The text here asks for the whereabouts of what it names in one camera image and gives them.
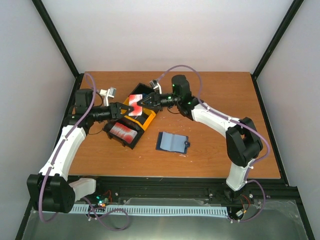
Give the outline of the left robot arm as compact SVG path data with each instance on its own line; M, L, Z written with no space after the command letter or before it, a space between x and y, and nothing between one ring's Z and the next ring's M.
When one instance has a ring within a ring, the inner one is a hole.
M68 182L75 155L95 122L115 121L127 116L134 108L120 102L94 106L95 91L79 89L71 113L63 120L61 136L46 164L38 174L27 179L32 206L37 211L69 213L76 201L88 196L92 201L103 198L104 188L93 178Z

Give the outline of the blue leather card holder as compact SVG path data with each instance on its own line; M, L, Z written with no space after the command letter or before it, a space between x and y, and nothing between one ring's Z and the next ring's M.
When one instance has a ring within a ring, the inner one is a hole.
M191 146L189 137L185 135L159 132L155 149L158 151L186 154Z

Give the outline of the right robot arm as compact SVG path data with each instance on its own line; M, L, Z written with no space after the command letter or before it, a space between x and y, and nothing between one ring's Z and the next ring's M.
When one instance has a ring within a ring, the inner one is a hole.
M227 155L231 160L226 184L233 191L244 187L249 169L263 150L261 136L258 135L253 121L248 117L233 118L211 108L192 95L185 75L172 77L171 93L161 93L158 80L153 80L150 84L156 88L155 91L139 100L138 106L154 111L175 106L182 116L220 133L226 140Z

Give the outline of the red white credit card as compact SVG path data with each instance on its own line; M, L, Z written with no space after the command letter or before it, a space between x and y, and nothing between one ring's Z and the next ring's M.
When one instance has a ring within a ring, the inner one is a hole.
M143 99L142 94L130 94L128 97L129 106L133 107L133 111L128 115L130 117L141 116L143 113L143 108L138 105L138 102Z

